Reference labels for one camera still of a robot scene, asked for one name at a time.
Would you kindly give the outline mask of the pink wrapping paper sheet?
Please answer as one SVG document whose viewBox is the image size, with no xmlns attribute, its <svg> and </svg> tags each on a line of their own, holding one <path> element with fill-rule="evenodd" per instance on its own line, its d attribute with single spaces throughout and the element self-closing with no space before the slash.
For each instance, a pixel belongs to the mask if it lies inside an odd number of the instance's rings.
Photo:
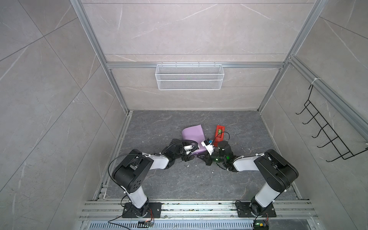
<svg viewBox="0 0 368 230">
<path fill-rule="evenodd" d="M 201 125 L 187 127 L 182 131 L 183 140 L 193 140 L 198 143 L 198 150 L 192 151 L 193 154 L 206 153 L 207 149 L 202 146 L 205 135 Z"/>
</svg>

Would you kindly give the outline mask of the red tape dispenser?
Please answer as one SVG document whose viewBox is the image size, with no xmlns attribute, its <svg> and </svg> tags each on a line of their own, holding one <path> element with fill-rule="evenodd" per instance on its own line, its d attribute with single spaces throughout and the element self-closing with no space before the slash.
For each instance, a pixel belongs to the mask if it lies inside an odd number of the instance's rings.
<svg viewBox="0 0 368 230">
<path fill-rule="evenodd" d="M 225 127 L 217 125 L 214 142 L 221 142 L 224 139 Z"/>
</svg>

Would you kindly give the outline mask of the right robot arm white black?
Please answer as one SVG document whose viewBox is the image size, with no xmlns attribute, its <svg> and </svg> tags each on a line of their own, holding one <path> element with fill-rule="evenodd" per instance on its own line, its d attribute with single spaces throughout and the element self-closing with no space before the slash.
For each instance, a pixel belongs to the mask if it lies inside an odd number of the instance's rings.
<svg viewBox="0 0 368 230">
<path fill-rule="evenodd" d="M 206 148 L 206 152 L 197 157 L 206 165 L 216 163 L 221 169 L 234 173 L 243 171 L 261 173 L 265 184 L 249 204 L 249 210 L 255 217 L 265 214 L 272 202 L 299 177 L 297 169 L 273 149 L 253 156 L 236 156 L 229 143 L 224 140 L 217 146 L 210 140 L 201 142 L 201 145 Z"/>
</svg>

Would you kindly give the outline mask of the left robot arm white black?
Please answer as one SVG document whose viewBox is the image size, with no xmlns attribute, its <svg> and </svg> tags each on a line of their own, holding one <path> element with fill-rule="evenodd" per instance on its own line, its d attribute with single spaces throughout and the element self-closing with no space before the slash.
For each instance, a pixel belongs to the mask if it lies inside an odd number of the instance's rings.
<svg viewBox="0 0 368 230">
<path fill-rule="evenodd" d="M 113 182 L 125 191 L 131 206 L 145 212 L 149 199 L 142 184 L 148 172 L 169 169 L 179 158 L 190 161 L 198 149 L 199 144 L 196 141 L 178 139 L 173 139 L 160 153 L 148 154 L 133 149 L 129 154 L 122 155 L 124 159 L 108 174 Z"/>
</svg>

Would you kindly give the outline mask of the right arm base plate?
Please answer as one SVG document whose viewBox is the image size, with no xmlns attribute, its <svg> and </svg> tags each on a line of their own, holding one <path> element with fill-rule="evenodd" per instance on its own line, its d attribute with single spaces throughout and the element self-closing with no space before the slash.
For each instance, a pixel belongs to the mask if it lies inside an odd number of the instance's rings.
<svg viewBox="0 0 368 230">
<path fill-rule="evenodd" d="M 240 218 L 252 218 L 252 217 L 276 217 L 275 208 L 273 203 L 270 203 L 267 207 L 259 206 L 256 202 L 241 202 L 236 201 L 235 203 L 238 217 Z"/>
</svg>

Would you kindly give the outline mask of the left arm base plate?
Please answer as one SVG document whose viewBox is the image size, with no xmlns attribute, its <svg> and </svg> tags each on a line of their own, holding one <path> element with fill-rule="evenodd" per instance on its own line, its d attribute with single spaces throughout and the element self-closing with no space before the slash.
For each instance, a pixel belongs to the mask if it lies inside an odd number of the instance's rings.
<svg viewBox="0 0 368 230">
<path fill-rule="evenodd" d="M 122 218 L 159 218 L 162 211 L 162 203 L 146 203 L 141 208 L 136 208 L 131 203 L 125 203 Z"/>
</svg>

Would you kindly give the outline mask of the aluminium rail base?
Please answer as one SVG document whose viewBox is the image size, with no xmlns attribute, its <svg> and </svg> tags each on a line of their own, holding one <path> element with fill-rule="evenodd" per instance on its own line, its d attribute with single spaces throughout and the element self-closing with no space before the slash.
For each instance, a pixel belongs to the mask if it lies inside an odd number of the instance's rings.
<svg viewBox="0 0 368 230">
<path fill-rule="evenodd" d="M 87 201 L 78 212 L 82 230 L 322 230 L 311 202 L 277 200 L 262 216 L 246 201 L 159 201 L 144 217 L 117 199 Z"/>
</svg>

